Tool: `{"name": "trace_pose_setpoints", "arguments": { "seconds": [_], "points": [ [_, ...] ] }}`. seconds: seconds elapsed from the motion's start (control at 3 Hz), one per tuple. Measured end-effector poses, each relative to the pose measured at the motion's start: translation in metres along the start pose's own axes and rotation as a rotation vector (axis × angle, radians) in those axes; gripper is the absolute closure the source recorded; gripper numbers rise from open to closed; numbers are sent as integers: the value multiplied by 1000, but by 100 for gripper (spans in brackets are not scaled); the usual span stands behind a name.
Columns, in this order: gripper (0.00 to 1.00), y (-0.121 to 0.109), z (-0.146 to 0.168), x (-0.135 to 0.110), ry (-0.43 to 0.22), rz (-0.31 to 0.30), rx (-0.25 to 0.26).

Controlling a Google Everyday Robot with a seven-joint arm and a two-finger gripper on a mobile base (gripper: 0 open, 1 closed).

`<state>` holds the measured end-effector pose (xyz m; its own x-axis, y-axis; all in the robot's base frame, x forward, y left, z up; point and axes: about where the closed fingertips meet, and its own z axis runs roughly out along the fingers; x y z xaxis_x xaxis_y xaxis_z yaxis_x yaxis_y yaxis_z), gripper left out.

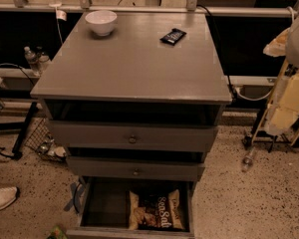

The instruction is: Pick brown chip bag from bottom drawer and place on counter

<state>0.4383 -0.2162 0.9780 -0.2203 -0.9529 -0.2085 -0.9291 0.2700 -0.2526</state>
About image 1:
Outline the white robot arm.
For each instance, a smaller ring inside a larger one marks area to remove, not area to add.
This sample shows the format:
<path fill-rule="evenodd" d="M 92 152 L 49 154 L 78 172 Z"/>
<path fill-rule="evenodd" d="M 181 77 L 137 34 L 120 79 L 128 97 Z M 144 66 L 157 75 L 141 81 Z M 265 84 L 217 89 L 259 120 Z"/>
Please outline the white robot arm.
<path fill-rule="evenodd" d="M 264 129 L 268 134 L 285 132 L 299 118 L 299 15 L 291 26 L 281 32 L 263 50 L 271 57 L 285 56 L 287 63 L 298 69 L 288 78 L 278 81 L 273 93 L 273 103 L 265 118 Z"/>

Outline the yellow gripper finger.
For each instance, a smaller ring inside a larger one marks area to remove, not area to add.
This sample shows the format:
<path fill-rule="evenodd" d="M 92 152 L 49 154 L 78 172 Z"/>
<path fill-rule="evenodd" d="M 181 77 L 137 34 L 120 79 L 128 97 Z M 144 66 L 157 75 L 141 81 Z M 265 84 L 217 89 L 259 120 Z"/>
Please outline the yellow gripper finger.
<path fill-rule="evenodd" d="M 292 77 L 284 76 L 278 83 L 273 104 L 265 118 L 264 130 L 279 135 L 299 118 L 299 72 Z"/>

